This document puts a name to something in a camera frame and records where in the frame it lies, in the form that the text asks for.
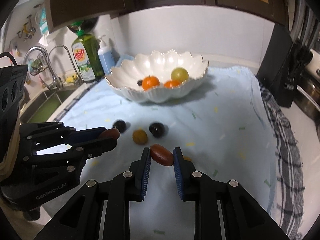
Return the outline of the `brown longan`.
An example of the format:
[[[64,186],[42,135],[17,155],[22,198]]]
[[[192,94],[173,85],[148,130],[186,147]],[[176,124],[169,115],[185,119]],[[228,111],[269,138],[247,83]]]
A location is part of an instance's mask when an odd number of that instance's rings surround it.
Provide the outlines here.
[[[145,145],[148,142],[148,135],[144,130],[137,129],[132,133],[132,140],[137,145]]]
[[[114,140],[117,140],[120,137],[120,132],[116,128],[111,128],[103,131],[99,138],[112,138]]]

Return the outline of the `red jujube date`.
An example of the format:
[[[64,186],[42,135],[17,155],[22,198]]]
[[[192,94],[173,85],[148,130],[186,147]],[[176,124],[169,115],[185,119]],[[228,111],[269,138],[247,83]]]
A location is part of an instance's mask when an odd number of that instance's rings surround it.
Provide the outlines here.
[[[150,147],[151,158],[160,165],[172,166],[174,164],[173,154],[159,144]]]

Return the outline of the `orange tangerine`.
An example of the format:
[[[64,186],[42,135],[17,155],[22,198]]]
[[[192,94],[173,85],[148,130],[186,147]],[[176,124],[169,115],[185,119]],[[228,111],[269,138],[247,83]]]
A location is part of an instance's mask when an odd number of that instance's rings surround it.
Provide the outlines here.
[[[166,83],[164,83],[163,86],[164,86],[165,88],[170,88],[170,89],[172,89],[172,88],[178,87],[180,84],[181,84],[181,83],[180,83],[180,81],[178,81],[178,80],[169,80],[169,81],[167,81]]]
[[[160,86],[160,81],[155,76],[147,76],[142,81],[142,88],[144,91],[147,91],[149,89],[152,89],[154,87]]]

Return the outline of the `green round fruit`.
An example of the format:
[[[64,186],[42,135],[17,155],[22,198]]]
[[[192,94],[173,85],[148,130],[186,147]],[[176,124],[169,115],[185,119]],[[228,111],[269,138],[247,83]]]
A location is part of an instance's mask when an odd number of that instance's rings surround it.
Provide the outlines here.
[[[171,72],[171,79],[183,83],[189,79],[189,73],[186,69],[178,67]]]

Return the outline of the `steel sink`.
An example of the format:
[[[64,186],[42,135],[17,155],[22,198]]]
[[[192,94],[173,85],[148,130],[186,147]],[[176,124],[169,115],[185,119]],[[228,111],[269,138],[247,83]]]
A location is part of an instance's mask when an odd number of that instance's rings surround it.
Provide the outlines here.
[[[20,112],[20,123],[46,122],[62,103],[76,91],[75,86],[60,90],[45,90],[25,104]]]

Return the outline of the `small chrome faucet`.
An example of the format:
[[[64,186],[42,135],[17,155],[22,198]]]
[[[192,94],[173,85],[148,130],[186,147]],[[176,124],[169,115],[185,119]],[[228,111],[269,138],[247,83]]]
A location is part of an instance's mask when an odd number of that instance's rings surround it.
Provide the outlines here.
[[[65,85],[75,85],[80,87],[84,83],[67,46],[63,44],[53,46],[53,48],[48,52],[47,59],[53,61],[54,69],[58,70],[59,76],[62,78]],[[65,83],[66,77],[71,75],[77,77],[76,82]]]

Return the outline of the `yellow sponge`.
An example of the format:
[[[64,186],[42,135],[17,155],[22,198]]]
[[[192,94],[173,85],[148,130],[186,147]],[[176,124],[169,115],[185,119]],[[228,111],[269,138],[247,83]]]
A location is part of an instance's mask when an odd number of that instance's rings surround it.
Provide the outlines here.
[[[75,83],[77,80],[77,77],[74,75],[68,76],[65,79],[65,83]]]

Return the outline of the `white scalloped ceramic bowl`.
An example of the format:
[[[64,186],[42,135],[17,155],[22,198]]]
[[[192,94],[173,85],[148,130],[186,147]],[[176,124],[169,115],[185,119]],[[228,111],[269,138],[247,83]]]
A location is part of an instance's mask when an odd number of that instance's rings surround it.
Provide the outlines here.
[[[171,72],[178,67],[186,69],[189,79],[175,88],[163,85],[171,80]],[[209,61],[200,54],[186,51],[177,53],[174,50],[161,53],[153,51],[148,55],[138,54],[132,60],[123,60],[119,67],[112,67],[111,74],[105,79],[111,89],[119,96],[137,103],[164,103],[170,99],[180,99],[203,84],[208,73]],[[137,85],[138,80],[155,76],[160,86],[144,91]]]

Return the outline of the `light blue cloth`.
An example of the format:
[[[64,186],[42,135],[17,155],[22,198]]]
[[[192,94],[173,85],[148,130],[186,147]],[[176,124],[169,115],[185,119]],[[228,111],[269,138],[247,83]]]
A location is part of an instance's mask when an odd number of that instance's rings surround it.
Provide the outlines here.
[[[267,118],[260,86],[251,69],[210,67],[204,83],[181,99],[163,104],[131,102],[116,95],[106,80],[76,102],[60,120],[77,130],[104,126],[117,120],[129,123],[116,148],[89,159],[81,184],[113,179],[140,159],[143,148],[160,144],[180,147],[195,168],[214,180],[237,180],[270,215],[275,196],[276,139]],[[153,122],[165,126],[164,137],[149,132]],[[148,143],[136,145],[132,133],[143,129]],[[53,217],[80,188],[43,207]],[[146,197],[130,203],[131,239],[193,239],[194,202],[181,201],[174,168],[152,161]]]

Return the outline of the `green dish soap bottle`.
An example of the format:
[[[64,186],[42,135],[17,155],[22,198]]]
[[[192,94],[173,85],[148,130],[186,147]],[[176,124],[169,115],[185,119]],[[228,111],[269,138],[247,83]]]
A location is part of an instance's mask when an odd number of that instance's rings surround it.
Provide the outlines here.
[[[98,49],[99,43],[95,36],[86,33],[77,26],[77,39],[72,43],[72,53],[85,83],[100,80],[104,77]]]

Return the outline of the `blue pump soap bottle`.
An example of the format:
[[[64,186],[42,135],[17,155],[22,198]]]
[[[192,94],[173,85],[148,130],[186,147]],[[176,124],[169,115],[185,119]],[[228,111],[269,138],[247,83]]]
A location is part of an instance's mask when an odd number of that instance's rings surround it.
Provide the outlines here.
[[[98,37],[99,46],[98,56],[100,63],[103,67],[105,75],[111,74],[112,67],[116,66],[116,62],[112,53],[112,47],[110,43],[104,40],[104,35]]]

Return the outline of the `teal package bag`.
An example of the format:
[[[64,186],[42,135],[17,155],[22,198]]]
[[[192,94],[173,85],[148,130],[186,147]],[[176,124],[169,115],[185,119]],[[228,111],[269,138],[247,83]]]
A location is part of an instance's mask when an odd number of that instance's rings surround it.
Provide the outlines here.
[[[50,32],[49,32],[48,23],[47,23],[46,9],[43,3],[39,5],[39,9],[35,15],[35,22],[38,25],[40,34],[41,34],[39,44],[47,47],[48,36],[50,35]]]

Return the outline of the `steel cooking pot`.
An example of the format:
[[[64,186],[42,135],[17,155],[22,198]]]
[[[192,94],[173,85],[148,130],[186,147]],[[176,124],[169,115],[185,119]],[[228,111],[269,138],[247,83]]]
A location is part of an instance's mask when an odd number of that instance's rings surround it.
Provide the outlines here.
[[[295,104],[314,122],[319,121],[319,82],[301,76],[294,98]]]

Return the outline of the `black knife block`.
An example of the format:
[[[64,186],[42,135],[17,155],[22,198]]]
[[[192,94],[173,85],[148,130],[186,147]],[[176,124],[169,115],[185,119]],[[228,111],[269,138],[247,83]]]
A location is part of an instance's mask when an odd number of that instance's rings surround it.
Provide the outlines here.
[[[290,108],[302,70],[312,60],[308,44],[313,12],[304,0],[296,0],[291,31],[275,24],[257,79],[277,104]]]

